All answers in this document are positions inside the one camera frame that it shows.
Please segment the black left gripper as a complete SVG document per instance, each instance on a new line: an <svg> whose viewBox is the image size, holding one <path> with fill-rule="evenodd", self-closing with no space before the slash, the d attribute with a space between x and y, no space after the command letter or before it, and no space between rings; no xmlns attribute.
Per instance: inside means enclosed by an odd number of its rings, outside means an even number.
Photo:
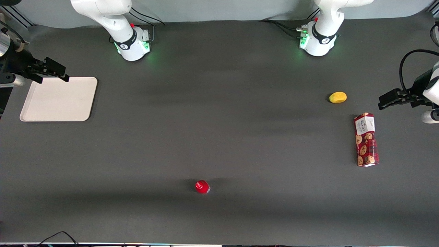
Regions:
<svg viewBox="0 0 439 247"><path fill-rule="evenodd" d="M423 95L424 90L427 88L430 82L432 72L433 69L429 69L417 77L414 80L412 87L409 89L405 86L403 77L401 77L401 86L403 87L403 90L392 89L391 91L380 96L378 98L379 110L384 110L394 105L404 105L408 103L411 105L411 107L417 107L419 105L433 107L434 103Z"/></svg>

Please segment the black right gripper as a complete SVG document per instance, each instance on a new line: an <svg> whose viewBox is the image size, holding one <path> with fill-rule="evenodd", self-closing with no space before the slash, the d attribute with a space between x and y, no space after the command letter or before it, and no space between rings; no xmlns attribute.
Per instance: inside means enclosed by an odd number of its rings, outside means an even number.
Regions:
<svg viewBox="0 0 439 247"><path fill-rule="evenodd" d="M33 80L43 82L43 76L57 77L65 82L70 80L66 67L46 57L42 61L42 71L38 70L39 60L26 50L17 52L11 40L1 41L1 80Z"/></svg>

